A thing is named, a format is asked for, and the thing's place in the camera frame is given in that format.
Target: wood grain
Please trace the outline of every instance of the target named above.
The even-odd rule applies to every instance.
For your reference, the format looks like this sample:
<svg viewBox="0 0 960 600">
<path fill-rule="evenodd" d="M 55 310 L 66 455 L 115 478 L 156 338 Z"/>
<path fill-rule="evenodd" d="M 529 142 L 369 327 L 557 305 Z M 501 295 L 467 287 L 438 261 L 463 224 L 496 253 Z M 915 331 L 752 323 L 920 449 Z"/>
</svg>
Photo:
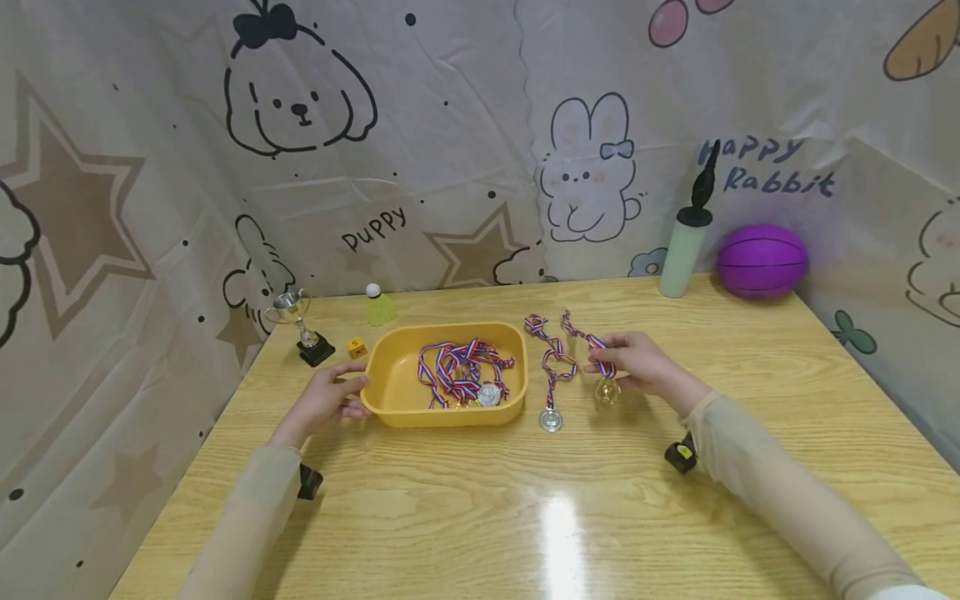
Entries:
<svg viewBox="0 0 960 600">
<path fill-rule="evenodd" d="M 696 276 L 668 300 L 652 278 L 393 295 L 391 325 L 572 311 L 579 328 L 648 332 L 738 398 L 799 460 L 845 495 L 927 583 L 960 595 L 960 480 L 796 297 L 748 303 Z M 366 299 L 321 299 L 308 321 L 347 358 L 368 348 Z M 281 327 L 260 352 L 113 598 L 171 598 L 213 530 L 247 456 L 312 371 Z M 656 398 L 612 409 L 595 375 L 561 384 L 564 429 L 537 425 L 546 346 L 529 340 L 530 388 L 508 425 L 396 430 L 376 420 L 316 436 L 304 462 L 326 478 L 298 502 L 257 598 L 813 598 L 828 589 L 701 469 L 662 459 L 683 430 Z M 573 352 L 586 357 L 584 342 Z"/>
</svg>

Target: yellow shuttlecock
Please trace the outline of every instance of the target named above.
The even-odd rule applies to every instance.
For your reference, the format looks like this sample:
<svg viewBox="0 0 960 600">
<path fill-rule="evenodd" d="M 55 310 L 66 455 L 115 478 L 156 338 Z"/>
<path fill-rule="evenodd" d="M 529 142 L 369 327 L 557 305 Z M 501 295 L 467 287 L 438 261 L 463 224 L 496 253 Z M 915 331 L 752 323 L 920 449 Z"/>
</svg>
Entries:
<svg viewBox="0 0 960 600">
<path fill-rule="evenodd" d="M 371 283 L 367 286 L 367 324 L 371 327 L 380 327 L 392 321 L 396 316 L 394 301 L 380 292 L 380 286 Z"/>
</svg>

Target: silver medal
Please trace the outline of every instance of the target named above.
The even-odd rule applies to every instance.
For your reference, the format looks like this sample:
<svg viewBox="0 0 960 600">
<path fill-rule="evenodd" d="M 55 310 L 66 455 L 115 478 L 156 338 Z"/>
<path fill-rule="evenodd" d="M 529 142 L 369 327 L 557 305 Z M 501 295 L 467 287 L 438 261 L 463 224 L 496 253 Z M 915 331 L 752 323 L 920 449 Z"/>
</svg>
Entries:
<svg viewBox="0 0 960 600">
<path fill-rule="evenodd" d="M 496 387 L 492 383 L 485 383 L 480 386 L 480 391 L 477 392 L 477 402 L 480 403 L 480 406 L 496 406 L 500 403 L 500 388 Z"/>
<path fill-rule="evenodd" d="M 560 428 L 563 426 L 564 416 L 558 411 L 548 408 L 540 413 L 540 428 L 543 429 L 543 431 L 553 433 L 554 431 L 560 431 Z"/>
</svg>

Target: red white and blue ribbon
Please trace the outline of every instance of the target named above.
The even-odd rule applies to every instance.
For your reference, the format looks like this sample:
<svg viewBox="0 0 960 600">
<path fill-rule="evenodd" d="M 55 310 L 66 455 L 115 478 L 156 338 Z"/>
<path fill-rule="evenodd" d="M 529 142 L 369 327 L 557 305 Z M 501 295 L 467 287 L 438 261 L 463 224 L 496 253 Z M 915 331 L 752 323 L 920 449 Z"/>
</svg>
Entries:
<svg viewBox="0 0 960 600">
<path fill-rule="evenodd" d="M 434 371 L 430 371 L 426 363 L 427 352 L 436 350 Z M 504 369 L 514 365 L 515 358 L 500 358 L 493 344 L 485 340 L 473 340 L 469 344 L 456 345 L 450 342 L 430 344 L 420 349 L 420 360 L 417 364 L 417 379 L 420 383 L 430 387 L 433 395 L 430 408 L 439 404 L 443 408 L 449 407 L 449 400 L 444 394 L 453 396 L 457 406 L 467 406 L 471 400 L 477 398 L 480 392 L 481 363 L 493 367 L 492 383 L 500 390 L 500 398 L 506 400 L 510 390 L 501 379 Z"/>
<path fill-rule="evenodd" d="M 603 343 L 603 340 L 591 333 L 584 333 L 580 329 L 577 329 L 570 323 L 570 311 L 565 310 L 564 315 L 560 317 L 560 326 L 564 328 L 564 331 L 570 335 L 581 337 L 587 340 L 587 343 L 591 348 L 606 348 L 607 345 Z M 606 379 L 613 379 L 616 376 L 616 367 L 613 363 L 601 363 L 597 362 L 597 370 L 600 371 L 600 374 Z"/>
<path fill-rule="evenodd" d="M 577 361 L 567 356 L 564 352 L 564 343 L 560 341 L 560 338 L 552 338 L 543 331 L 543 326 L 546 325 L 546 323 L 547 320 L 540 315 L 530 315 L 523 320 L 523 326 L 530 332 L 530 335 L 539 337 L 550 346 L 550 348 L 543 353 L 543 359 L 540 361 L 540 365 L 543 367 L 543 370 L 546 371 L 546 407 L 552 410 L 553 391 L 557 387 L 557 382 L 565 379 L 573 379 L 577 374 Z M 554 371 L 548 362 L 552 358 L 569 363 L 570 371 Z"/>
</svg>

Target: trophy cup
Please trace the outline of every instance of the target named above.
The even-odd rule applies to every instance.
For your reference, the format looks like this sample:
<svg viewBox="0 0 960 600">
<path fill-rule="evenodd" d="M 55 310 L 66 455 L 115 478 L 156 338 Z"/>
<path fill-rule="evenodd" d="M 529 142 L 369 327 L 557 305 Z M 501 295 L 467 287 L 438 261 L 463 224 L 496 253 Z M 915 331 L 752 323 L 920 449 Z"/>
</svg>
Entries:
<svg viewBox="0 0 960 600">
<path fill-rule="evenodd" d="M 296 292 L 284 292 L 274 298 L 274 305 L 264 311 L 263 315 L 273 324 L 296 325 L 300 332 L 300 340 L 297 342 L 300 358 L 311 367 L 316 367 L 329 358 L 336 348 L 331 346 L 324 336 L 307 328 L 303 315 L 308 310 L 310 297 L 303 289 L 299 289 Z"/>
</svg>

